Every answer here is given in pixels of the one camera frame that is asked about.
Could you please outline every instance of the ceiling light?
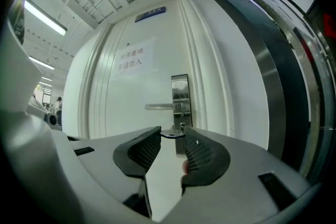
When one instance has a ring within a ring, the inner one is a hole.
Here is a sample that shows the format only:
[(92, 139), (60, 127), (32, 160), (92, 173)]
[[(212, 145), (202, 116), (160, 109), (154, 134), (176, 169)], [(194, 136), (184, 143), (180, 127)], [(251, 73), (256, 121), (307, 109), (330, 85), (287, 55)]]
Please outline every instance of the ceiling light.
[(45, 86), (52, 87), (50, 84), (46, 84), (46, 83), (44, 83), (44, 82), (39, 82), (38, 84), (42, 84), (42, 85), (45, 85)]
[(32, 61), (35, 62), (35, 63), (38, 63), (38, 64), (41, 65), (41, 66), (50, 68), (51, 70), (54, 70), (54, 68), (53, 68), (52, 66), (47, 65), (46, 63), (40, 62), (39, 60), (36, 60), (36, 59), (34, 59), (33, 57), (29, 57), (29, 58), (30, 58), (30, 60), (32, 60)]
[(46, 80), (49, 80), (49, 81), (52, 81), (52, 79), (48, 79), (48, 78), (46, 78), (46, 77), (42, 77), (43, 79), (46, 79)]
[(39, 10), (38, 6), (36, 6), (33, 2), (31, 2), (31, 0), (25, 0), (24, 6), (26, 10), (28, 10), (31, 14), (33, 14), (38, 19), (40, 19), (42, 22), (44, 22), (47, 26), (51, 27), (57, 33), (64, 36), (65, 33), (67, 32), (67, 28), (65, 28), (63, 25), (58, 23), (56, 20), (48, 16), (42, 10)]

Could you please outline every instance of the white door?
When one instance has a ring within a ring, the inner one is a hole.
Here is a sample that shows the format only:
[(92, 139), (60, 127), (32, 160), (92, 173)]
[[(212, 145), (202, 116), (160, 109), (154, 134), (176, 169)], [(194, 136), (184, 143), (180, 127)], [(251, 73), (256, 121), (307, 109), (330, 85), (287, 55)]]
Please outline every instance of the white door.
[[(139, 14), (160, 6), (166, 7), (165, 13), (134, 22)], [(164, 130), (174, 124), (172, 110), (144, 109), (146, 104), (173, 102), (171, 76), (188, 74), (191, 86), (177, 1), (160, 6), (134, 14), (112, 29), (92, 83), (90, 138), (151, 126)], [(161, 220), (180, 199), (183, 161), (176, 157), (174, 140), (163, 138), (161, 151), (146, 175), (153, 220)]]

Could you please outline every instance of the black mesh grille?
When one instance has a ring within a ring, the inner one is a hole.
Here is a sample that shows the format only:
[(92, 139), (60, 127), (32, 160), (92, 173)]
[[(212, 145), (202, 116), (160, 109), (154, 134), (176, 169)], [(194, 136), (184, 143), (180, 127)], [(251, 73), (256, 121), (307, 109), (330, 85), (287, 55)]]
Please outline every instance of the black mesh grille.
[(193, 135), (187, 135), (184, 143), (185, 154), (189, 162), (189, 172), (196, 172), (213, 159), (211, 148)]
[(161, 137), (154, 134), (130, 147), (128, 156), (142, 166), (146, 172), (152, 166), (161, 148)]

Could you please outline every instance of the ceiling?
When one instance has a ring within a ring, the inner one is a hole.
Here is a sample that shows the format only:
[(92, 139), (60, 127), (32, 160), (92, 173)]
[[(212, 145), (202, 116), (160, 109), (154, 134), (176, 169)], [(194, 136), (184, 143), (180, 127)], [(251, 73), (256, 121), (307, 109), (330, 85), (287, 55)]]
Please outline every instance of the ceiling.
[(159, 0), (31, 0), (68, 30), (64, 36), (49, 28), (25, 10), (23, 47), (33, 58), (54, 70), (39, 65), (46, 81), (54, 89), (64, 89), (72, 59), (97, 28), (107, 22), (125, 18), (146, 3)]

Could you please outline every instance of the fluorescent light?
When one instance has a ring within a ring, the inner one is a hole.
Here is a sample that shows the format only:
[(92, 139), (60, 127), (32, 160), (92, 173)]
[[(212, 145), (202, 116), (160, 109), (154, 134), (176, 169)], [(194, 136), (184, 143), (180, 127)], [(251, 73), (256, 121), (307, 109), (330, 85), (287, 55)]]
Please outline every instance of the fluorescent light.
[(36, 60), (36, 59), (34, 59), (33, 57), (29, 57), (29, 58), (30, 58), (30, 60), (32, 60), (32, 61), (35, 62), (35, 63), (38, 63), (38, 64), (41, 65), (41, 66), (50, 68), (51, 70), (54, 70), (54, 68), (53, 68), (52, 66), (47, 65), (46, 63), (40, 62), (39, 60)]
[(45, 78), (45, 77), (42, 77), (43, 79), (46, 79), (46, 80), (49, 80), (49, 81), (52, 81), (52, 79), (48, 79), (48, 78)]
[(52, 87), (52, 85), (50, 85), (50, 84), (46, 84), (46, 83), (44, 83), (44, 82), (39, 82), (38, 84), (42, 84), (42, 85), (45, 85), (45, 86)]
[(44, 15), (42, 12), (40, 12), (32, 3), (30, 3), (28, 0), (25, 0), (25, 9), (28, 10), (31, 14), (36, 16), (38, 19), (40, 19), (42, 22), (44, 22), (47, 26), (55, 30), (57, 33), (61, 34), (62, 36), (65, 35), (67, 32), (66, 29), (60, 27), (58, 24), (53, 22), (51, 19), (49, 19), (46, 15)]

